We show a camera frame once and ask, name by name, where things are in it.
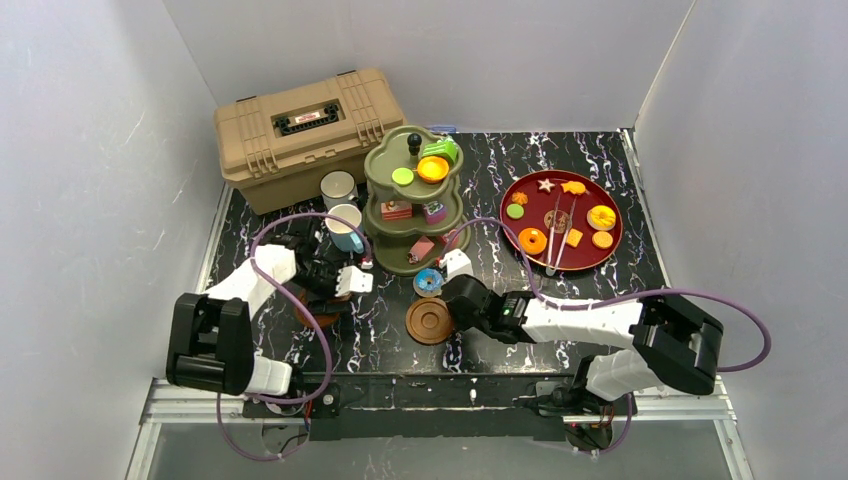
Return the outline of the blue mug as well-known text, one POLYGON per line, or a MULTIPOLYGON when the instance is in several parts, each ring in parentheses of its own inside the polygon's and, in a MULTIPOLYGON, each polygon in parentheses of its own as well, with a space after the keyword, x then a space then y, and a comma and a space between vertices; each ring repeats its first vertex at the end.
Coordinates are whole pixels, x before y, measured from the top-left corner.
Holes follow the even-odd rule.
POLYGON ((362 254, 364 241, 355 232, 354 227, 360 228, 362 214, 357 206, 338 204, 332 207, 324 219, 332 243, 342 252, 362 254))

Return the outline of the brown wooden coaster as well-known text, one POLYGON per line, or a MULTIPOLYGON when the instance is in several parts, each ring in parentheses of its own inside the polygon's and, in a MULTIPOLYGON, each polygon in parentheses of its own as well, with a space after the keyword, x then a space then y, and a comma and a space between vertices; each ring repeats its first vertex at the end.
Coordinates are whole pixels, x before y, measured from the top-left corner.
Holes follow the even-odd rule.
POLYGON ((446 303, 435 297, 414 302, 406 312, 405 325, 411 338, 422 345, 442 343, 455 330, 446 303))

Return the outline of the blue frosted donut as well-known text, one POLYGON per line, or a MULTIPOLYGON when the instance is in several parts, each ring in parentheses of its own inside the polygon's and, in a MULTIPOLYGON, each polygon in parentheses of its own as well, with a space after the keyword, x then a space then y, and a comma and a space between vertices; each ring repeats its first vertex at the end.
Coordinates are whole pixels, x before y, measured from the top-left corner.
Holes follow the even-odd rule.
POLYGON ((444 283, 443 275, 433 268, 422 269, 413 278, 414 291, 422 298, 439 296, 444 283))

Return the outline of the pink sprinkled cake slice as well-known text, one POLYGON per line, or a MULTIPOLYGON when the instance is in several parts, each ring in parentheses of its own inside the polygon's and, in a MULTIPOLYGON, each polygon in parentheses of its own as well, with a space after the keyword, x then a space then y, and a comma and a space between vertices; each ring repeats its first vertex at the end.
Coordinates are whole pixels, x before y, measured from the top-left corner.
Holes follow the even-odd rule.
POLYGON ((455 249, 461 242, 461 234, 457 228, 454 228, 439 237, 443 247, 448 250, 455 249))

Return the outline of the pink swirl roll cake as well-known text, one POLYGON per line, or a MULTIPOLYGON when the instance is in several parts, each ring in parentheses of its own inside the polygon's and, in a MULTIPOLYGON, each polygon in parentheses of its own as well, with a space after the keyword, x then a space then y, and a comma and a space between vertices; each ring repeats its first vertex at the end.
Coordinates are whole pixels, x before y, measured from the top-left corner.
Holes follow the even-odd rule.
POLYGON ((427 236, 421 236, 409 248, 407 252, 407 260, 411 265, 421 263, 434 249, 435 243, 427 236))

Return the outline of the orange glazed donut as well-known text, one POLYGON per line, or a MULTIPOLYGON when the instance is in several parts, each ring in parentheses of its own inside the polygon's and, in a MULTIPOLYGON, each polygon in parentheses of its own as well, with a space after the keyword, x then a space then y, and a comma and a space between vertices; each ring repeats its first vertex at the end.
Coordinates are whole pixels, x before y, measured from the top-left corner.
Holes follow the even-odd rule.
POLYGON ((518 234, 519 246, 528 256, 539 255, 545 252, 548 246, 548 237, 540 229, 524 228, 518 234))

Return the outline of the red layered cake square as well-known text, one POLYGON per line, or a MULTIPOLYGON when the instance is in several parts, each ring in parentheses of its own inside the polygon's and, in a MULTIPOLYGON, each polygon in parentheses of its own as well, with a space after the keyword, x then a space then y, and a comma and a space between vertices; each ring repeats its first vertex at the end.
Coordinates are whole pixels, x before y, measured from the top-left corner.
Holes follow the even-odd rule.
POLYGON ((387 201, 380 204, 380 214, 384 221, 403 220, 413 216, 413 206, 402 200, 387 201))

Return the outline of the purple frosted cake slice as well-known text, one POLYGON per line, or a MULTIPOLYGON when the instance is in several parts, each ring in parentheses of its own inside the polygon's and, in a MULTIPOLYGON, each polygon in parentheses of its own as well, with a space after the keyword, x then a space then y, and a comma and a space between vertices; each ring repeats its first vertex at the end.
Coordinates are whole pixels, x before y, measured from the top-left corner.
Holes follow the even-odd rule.
POLYGON ((442 222, 448 214, 448 208, 439 201, 431 201, 422 205, 425 221, 428 225, 442 222))

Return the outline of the green three-tier serving stand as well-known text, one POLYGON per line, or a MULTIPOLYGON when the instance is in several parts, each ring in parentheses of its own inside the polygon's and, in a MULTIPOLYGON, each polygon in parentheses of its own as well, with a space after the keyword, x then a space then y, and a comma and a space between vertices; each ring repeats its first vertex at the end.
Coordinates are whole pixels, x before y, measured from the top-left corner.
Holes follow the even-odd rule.
POLYGON ((462 148, 448 135, 404 125, 367 154, 363 227, 383 270, 413 276, 436 264, 443 247, 465 248, 460 195, 462 148))

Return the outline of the red round lacquer tray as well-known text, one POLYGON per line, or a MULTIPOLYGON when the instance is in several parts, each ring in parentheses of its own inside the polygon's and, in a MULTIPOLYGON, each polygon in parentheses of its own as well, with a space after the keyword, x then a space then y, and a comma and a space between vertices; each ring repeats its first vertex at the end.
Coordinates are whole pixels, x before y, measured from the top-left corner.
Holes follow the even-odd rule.
MULTIPOLYGON (((552 210, 554 209, 555 201, 559 197, 560 212, 558 213, 559 225, 557 226, 556 239, 556 243, 559 243, 560 232, 564 224, 562 216, 569 212, 573 201, 572 194, 564 193, 561 188, 561 184, 571 180, 580 181, 587 187, 587 192, 585 194, 576 196, 577 203, 572 225, 572 228, 577 228, 583 232, 584 236, 577 248, 571 248, 565 243, 557 271, 578 271, 598 266, 605 262, 618 247, 624 231, 623 216, 612 196, 601 186, 577 173, 563 170, 544 170, 527 174, 515 181, 506 189, 499 207, 500 220, 517 235, 517 238, 515 240, 511 239, 509 243, 516 249, 521 250, 522 248, 519 246, 518 234, 524 228, 532 227, 542 230, 547 235, 549 243, 552 210), (549 178, 551 181, 556 183, 556 187, 551 194, 540 192, 537 189, 537 181, 544 178, 549 178), (511 195, 516 191, 524 192, 529 197, 529 202, 524 205, 524 217, 520 220, 511 220, 506 216, 505 209, 510 203, 513 203, 511 201, 511 195), (618 214, 617 225, 609 231, 614 238, 614 244, 608 250, 596 248, 592 244, 591 237, 596 231, 589 226, 586 214, 590 208, 596 205, 609 206, 618 214)), ((545 267, 547 262, 547 251, 548 246, 546 251, 539 255, 527 256, 531 262, 545 267)))

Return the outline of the green cube sweet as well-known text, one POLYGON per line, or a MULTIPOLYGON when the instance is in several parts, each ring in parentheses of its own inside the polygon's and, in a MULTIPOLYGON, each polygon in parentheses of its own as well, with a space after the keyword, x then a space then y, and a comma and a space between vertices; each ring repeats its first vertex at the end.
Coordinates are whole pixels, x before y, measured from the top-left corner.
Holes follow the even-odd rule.
POLYGON ((449 137, 441 138, 440 140, 426 145, 421 150, 421 157, 441 157, 450 166, 456 164, 459 157, 460 148, 449 137))

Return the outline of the brown wooden coasters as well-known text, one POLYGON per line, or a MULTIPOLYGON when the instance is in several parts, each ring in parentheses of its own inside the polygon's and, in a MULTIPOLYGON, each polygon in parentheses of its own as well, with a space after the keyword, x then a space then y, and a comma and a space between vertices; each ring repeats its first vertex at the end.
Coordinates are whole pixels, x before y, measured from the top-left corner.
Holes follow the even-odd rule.
POLYGON ((323 298, 316 294, 302 291, 298 299, 314 317, 321 328, 326 328, 344 316, 352 313, 351 295, 334 298, 323 298))

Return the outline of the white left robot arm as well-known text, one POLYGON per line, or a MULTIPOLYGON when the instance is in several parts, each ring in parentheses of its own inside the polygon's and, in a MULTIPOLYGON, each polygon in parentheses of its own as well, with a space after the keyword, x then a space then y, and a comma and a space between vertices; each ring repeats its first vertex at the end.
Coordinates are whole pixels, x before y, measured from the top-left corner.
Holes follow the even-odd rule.
POLYGON ((344 284, 351 265, 314 255, 312 235, 285 235, 281 243, 257 247, 220 283, 201 293, 184 293, 173 310, 166 378, 172 385, 228 395, 283 396, 294 368, 257 354, 252 318, 277 292, 294 282, 320 298, 351 293, 344 284))

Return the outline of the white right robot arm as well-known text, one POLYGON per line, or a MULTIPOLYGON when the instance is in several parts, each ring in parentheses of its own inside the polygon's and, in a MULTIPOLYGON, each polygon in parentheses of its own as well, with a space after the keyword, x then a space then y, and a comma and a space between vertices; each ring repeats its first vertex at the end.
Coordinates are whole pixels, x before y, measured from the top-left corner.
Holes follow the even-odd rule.
POLYGON ((615 353, 582 360, 574 394, 611 402, 662 385, 710 395, 724 328, 680 295, 655 295, 606 305, 569 301, 559 310, 529 291, 498 294, 462 274, 442 288, 460 330, 475 328, 505 344, 575 341, 607 345, 615 353))

